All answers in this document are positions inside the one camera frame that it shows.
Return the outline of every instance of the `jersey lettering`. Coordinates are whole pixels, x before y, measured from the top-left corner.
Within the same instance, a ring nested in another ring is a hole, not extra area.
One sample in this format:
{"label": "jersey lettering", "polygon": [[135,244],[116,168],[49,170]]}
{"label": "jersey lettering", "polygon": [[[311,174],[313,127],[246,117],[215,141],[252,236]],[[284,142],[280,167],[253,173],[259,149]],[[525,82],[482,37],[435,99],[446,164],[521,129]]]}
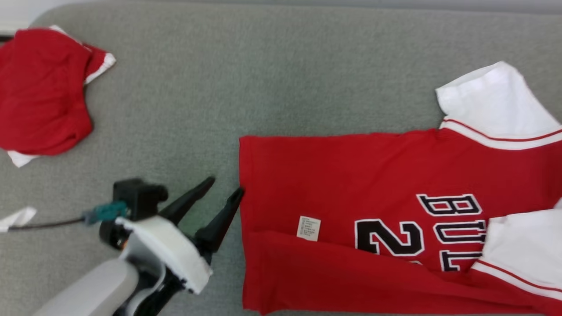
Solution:
{"label": "jersey lettering", "polygon": [[374,254],[380,254],[379,242],[393,256],[416,256],[424,250],[423,231],[415,222],[400,222],[400,233],[406,235],[402,242],[380,219],[364,219],[355,221],[355,248]]}
{"label": "jersey lettering", "polygon": [[441,269],[445,272],[460,271],[460,266],[453,264],[453,260],[474,260],[482,256],[481,252],[452,252],[441,250],[439,259],[441,260]]}
{"label": "jersey lettering", "polygon": [[[486,221],[437,223],[433,226],[435,236],[441,243],[484,243],[486,239]],[[473,231],[472,234],[449,234],[460,231]]]}
{"label": "jersey lettering", "polygon": [[432,216],[459,216],[482,213],[482,209],[472,194],[436,197],[418,194],[416,196],[421,206]]}

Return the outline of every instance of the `clothing label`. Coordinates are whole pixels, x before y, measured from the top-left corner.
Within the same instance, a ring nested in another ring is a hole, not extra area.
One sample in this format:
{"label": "clothing label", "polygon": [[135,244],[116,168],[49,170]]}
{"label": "clothing label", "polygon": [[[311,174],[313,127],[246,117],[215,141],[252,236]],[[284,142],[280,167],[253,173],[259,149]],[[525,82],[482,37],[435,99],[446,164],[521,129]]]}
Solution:
{"label": "clothing label", "polygon": [[318,241],[318,234],[320,233],[320,220],[301,216],[298,221],[297,237],[304,238],[310,241]]}

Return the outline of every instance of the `white wall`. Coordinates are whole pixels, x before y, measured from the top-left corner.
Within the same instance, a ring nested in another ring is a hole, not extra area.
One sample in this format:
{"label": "white wall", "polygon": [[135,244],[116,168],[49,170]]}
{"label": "white wall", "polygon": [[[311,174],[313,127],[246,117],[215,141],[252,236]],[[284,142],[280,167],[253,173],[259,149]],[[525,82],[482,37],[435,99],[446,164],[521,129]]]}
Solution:
{"label": "white wall", "polygon": [[0,0],[0,34],[26,28],[48,9],[73,2],[92,0]]}

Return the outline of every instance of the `red jersey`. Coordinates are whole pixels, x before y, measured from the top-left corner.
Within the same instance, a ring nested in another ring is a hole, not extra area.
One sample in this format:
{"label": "red jersey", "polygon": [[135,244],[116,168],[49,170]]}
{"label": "red jersey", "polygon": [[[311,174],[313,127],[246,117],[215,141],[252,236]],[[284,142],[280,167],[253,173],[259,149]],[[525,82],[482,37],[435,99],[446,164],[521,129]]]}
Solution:
{"label": "red jersey", "polygon": [[562,315],[562,210],[518,214],[562,196],[562,127],[504,62],[437,94],[439,129],[241,138],[245,308]]}

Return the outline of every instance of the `red stripe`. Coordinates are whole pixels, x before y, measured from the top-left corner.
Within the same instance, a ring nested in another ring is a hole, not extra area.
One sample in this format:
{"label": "red stripe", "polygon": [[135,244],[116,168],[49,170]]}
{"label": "red stripe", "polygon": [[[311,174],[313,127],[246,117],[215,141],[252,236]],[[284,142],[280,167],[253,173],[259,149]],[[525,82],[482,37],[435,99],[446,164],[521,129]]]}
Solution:
{"label": "red stripe", "polygon": [[473,131],[473,132],[475,132],[475,133],[478,133],[478,134],[480,134],[480,135],[482,135],[482,136],[484,136],[484,137],[486,137],[486,138],[488,138],[488,139],[491,139],[491,140],[493,140],[493,141],[503,141],[503,142],[529,142],[529,141],[536,141],[536,140],[538,140],[538,139],[543,139],[543,138],[547,138],[547,137],[550,137],[550,136],[553,136],[553,135],[562,133],[562,129],[559,129],[559,130],[557,130],[557,131],[555,131],[555,132],[552,132],[552,133],[549,133],[549,134],[546,134],[546,135],[542,135],[542,136],[538,136],[538,137],[533,137],[533,138],[521,138],[521,139],[495,138],[495,137],[490,137],[490,136],[488,136],[488,135],[486,135],[486,134],[480,132],[479,130],[476,130],[476,129],[474,129],[474,128],[472,128],[472,127],[466,125],[466,124],[463,124],[463,123],[457,121],[457,120],[445,119],[445,120],[443,120],[443,121],[445,121],[445,122],[453,122],[453,123],[462,125],[462,126],[468,128],[468,129],[470,129],[471,131]]}
{"label": "red stripe", "polygon": [[542,290],[556,291],[556,292],[562,293],[562,290],[559,289],[559,288],[540,286],[540,285],[531,283],[531,282],[529,282],[529,281],[527,281],[527,280],[525,280],[525,279],[521,279],[519,276],[517,276],[517,275],[515,275],[515,274],[513,274],[513,273],[511,273],[511,272],[509,272],[509,271],[507,271],[507,270],[504,270],[504,269],[502,269],[502,268],[500,268],[500,267],[496,267],[496,266],[493,265],[493,264],[484,262],[484,261],[482,261],[482,260],[477,260],[477,262],[478,262],[478,263],[481,263],[481,264],[483,264],[483,265],[487,265],[488,267],[493,268],[493,269],[496,269],[496,270],[498,270],[498,271],[501,271],[501,272],[503,272],[503,273],[505,273],[505,274],[508,274],[508,275],[510,275],[510,276],[512,276],[512,277],[514,277],[514,278],[520,280],[521,282],[523,282],[523,283],[525,283],[525,284],[527,284],[527,285],[530,285],[530,286],[532,286],[532,287],[540,288],[540,289],[542,289]]}

